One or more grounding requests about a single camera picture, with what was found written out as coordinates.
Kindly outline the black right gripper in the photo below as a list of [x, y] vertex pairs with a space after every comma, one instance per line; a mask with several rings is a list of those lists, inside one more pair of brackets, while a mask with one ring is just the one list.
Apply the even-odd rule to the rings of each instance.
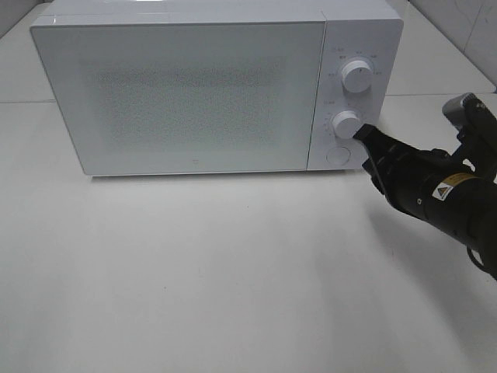
[[447, 233], [476, 233], [496, 224], [496, 118], [469, 101], [459, 147], [419, 150], [371, 124], [354, 135], [366, 150], [362, 164], [390, 205]]

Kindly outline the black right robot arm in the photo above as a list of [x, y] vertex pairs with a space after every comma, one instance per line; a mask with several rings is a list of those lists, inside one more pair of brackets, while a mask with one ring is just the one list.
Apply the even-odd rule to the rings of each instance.
[[496, 118], [473, 93], [455, 97], [443, 115], [459, 147], [420, 150], [364, 124], [355, 134], [362, 164], [396, 210], [424, 221], [467, 248], [471, 262], [496, 276]]

